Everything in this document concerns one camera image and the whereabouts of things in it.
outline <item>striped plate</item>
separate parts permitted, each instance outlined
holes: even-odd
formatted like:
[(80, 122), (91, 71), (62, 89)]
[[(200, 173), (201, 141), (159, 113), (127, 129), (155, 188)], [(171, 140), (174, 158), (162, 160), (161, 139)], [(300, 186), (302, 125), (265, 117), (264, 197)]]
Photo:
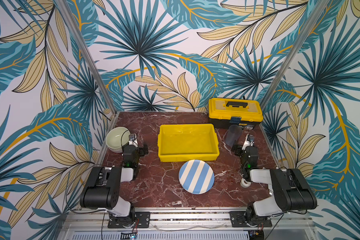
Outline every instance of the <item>striped plate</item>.
[(179, 172), (179, 181), (192, 194), (203, 194), (212, 188), (215, 175), (211, 167), (201, 160), (189, 160)]

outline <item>yellow bin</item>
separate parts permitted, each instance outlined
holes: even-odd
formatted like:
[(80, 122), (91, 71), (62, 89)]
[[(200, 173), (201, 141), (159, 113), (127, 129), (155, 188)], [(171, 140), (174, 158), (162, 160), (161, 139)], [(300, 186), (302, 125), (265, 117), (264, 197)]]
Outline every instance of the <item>yellow bin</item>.
[(162, 162), (214, 161), (220, 154), (212, 124), (161, 125), (157, 145)]

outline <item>white stripe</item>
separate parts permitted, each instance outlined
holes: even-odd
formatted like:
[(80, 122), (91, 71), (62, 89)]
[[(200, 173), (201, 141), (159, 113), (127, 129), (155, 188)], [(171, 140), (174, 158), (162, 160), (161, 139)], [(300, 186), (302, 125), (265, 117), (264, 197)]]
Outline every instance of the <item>white stripe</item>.
[(208, 172), (206, 174), (202, 189), (200, 190), (200, 194), (205, 193), (207, 191), (208, 185), (211, 182), (213, 171), (211, 168), (208, 169)]
[(188, 173), (191, 170), (191, 167), (192, 167), (194, 162), (195, 162), (195, 160), (187, 161), (187, 163), (186, 163), (187, 165), (185, 166), (185, 169), (183, 171), (183, 175), (181, 175), (180, 180), (179, 180), (181, 185), (183, 185), (185, 180), (187, 179)]
[(202, 173), (203, 167), (204, 167), (205, 162), (204, 161), (200, 161), (199, 162), (199, 166), (197, 166), (195, 175), (193, 176), (192, 182), (189, 185), (188, 188), (188, 192), (193, 192), (193, 190), (195, 189), (195, 186), (197, 184), (197, 181), (199, 180), (199, 176)]

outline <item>black mounting plate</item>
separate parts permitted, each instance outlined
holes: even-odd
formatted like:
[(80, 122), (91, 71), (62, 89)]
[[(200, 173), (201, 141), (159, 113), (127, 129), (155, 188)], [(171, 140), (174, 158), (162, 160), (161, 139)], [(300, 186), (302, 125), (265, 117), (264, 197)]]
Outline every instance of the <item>black mounting plate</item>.
[[(232, 227), (249, 227), (245, 220), (245, 213), (245, 211), (229, 212)], [(267, 217), (254, 217), (252, 221), (258, 222), (259, 224), (262, 223), (264, 227), (272, 227), (272, 222), (268, 220)]]
[[(139, 225), (137, 228), (149, 228), (150, 212), (135, 212), (135, 218), (139, 219)], [(108, 222), (108, 228), (121, 228), (125, 229), (123, 225), (117, 221), (115, 217), (114, 220)]]

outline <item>floral wallpaper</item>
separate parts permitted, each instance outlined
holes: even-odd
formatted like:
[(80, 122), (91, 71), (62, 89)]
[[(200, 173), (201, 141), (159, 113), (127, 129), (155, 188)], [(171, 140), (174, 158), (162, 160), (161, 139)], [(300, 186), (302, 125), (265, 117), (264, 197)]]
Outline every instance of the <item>floral wallpaper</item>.
[(263, 109), (263, 127), (280, 164), (300, 169), (318, 198), (310, 214), (321, 238), (359, 240), (360, 0), (330, 1), (322, 22)]
[(0, 239), (56, 239), (113, 117), (101, 98), (52, 0), (0, 1)]
[(117, 110), (206, 111), (261, 99), (316, 2), (103, 0), (76, 19)]

